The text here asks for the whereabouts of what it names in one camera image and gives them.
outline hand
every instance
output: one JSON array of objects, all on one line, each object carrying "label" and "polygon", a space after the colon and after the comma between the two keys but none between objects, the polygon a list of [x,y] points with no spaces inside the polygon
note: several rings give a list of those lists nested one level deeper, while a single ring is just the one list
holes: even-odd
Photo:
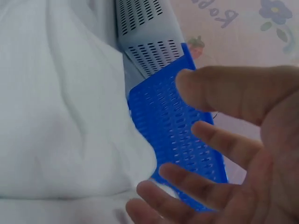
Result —
[{"label": "hand", "polygon": [[172,164],[160,175],[215,212],[197,213],[151,182],[128,202],[136,224],[290,224],[299,222],[299,69],[206,67],[181,72],[177,88],[196,109],[261,127],[262,143],[198,122],[192,132],[247,170],[242,185],[216,184]]}]

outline gray perforated object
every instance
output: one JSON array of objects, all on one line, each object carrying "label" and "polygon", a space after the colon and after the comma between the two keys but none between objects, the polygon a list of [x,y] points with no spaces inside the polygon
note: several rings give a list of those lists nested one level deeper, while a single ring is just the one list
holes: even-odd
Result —
[{"label": "gray perforated object", "polygon": [[149,77],[183,56],[183,35],[168,0],[116,0],[119,43]]}]

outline blue plastic cover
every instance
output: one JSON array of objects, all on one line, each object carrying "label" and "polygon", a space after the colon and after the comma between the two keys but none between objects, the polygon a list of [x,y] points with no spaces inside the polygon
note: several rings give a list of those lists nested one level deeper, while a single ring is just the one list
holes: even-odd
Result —
[{"label": "blue plastic cover", "polygon": [[[129,95],[132,119],[139,132],[153,146],[157,169],[153,178],[165,185],[159,167],[172,162],[202,175],[212,181],[226,183],[222,155],[191,134],[191,126],[198,120],[213,124],[210,113],[203,113],[187,106],[175,87],[176,74],[184,69],[195,69],[185,43],[185,55],[172,62],[136,86]],[[203,205],[175,189],[182,201],[197,211],[207,210]]]}]

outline blue flower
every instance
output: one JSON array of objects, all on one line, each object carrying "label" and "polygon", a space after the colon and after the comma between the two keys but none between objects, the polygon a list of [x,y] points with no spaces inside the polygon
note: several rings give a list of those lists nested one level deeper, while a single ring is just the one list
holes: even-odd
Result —
[{"label": "blue flower", "polygon": [[261,0],[262,8],[259,13],[266,19],[272,19],[278,25],[283,25],[286,19],[293,17],[293,13],[282,1]]}]

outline hole pattern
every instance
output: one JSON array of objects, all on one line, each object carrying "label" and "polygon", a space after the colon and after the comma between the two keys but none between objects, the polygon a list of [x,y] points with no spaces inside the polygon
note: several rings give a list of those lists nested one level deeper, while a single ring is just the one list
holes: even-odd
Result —
[{"label": "hole pattern", "polygon": [[127,54],[145,75],[151,76],[184,53],[174,40],[167,40],[129,47]]},{"label": "hole pattern", "polygon": [[122,36],[163,13],[159,0],[118,0]]},{"label": "hole pattern", "polygon": [[[156,153],[158,166],[153,178],[167,184],[158,169],[161,164],[172,162],[215,182],[226,182],[221,155],[190,131],[197,120],[212,121],[211,114],[187,106],[176,90],[174,79],[173,74],[152,76],[135,87],[129,96],[132,119]],[[194,209],[207,210],[183,192],[177,190],[177,193]]]}]

